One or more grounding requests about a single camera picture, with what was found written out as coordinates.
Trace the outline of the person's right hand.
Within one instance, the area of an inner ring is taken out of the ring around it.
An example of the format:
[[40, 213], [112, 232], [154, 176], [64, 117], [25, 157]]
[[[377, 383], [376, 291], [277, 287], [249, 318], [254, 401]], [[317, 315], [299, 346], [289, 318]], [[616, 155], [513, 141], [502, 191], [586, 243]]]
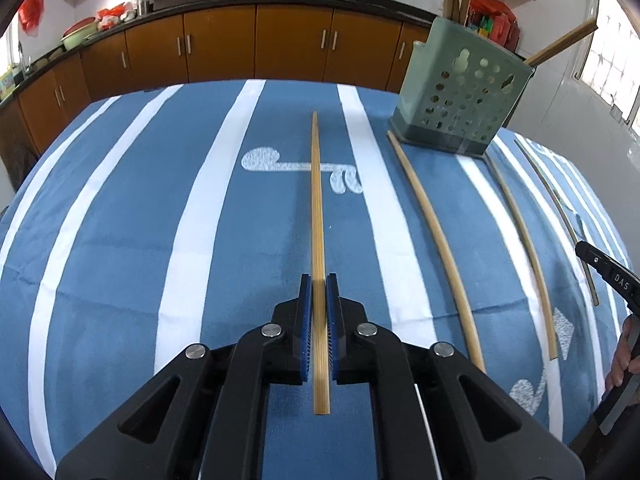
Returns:
[[626, 318], [622, 333], [614, 356], [612, 359], [611, 369], [605, 377], [605, 390], [610, 391], [614, 387], [619, 387], [624, 380], [624, 374], [631, 372], [631, 374], [638, 375], [640, 372], [640, 360], [638, 358], [631, 357], [631, 350], [628, 344], [628, 338], [632, 329], [632, 316], [629, 315]]

